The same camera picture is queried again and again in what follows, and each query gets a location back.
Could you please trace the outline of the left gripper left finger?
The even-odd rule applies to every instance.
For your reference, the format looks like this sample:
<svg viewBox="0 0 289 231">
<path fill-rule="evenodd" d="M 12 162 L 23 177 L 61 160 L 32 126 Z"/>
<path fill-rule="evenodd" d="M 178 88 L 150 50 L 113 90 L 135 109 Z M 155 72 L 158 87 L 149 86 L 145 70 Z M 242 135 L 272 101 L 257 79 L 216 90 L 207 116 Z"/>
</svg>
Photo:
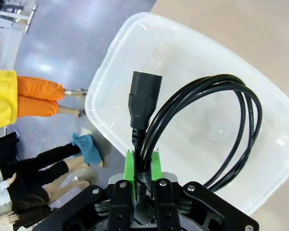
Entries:
<svg viewBox="0 0 289 231">
<path fill-rule="evenodd" d="M 34 231 L 98 231 L 107 221 L 107 231 L 128 231 L 133 208 L 133 152 L 126 153 L 128 178 L 103 189 L 90 185 L 45 218 Z"/>
</svg>

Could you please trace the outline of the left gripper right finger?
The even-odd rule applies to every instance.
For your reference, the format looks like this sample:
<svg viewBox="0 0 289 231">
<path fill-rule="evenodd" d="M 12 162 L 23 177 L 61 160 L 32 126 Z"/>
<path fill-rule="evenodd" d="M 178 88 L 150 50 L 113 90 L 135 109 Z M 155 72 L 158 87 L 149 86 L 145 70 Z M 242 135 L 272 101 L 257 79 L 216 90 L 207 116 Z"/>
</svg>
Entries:
<svg viewBox="0 0 289 231">
<path fill-rule="evenodd" d="M 158 151 L 151 158 L 152 194 L 160 231 L 178 231 L 180 217 L 201 231 L 257 231 L 259 223 L 195 181 L 179 185 L 161 170 Z"/>
</svg>

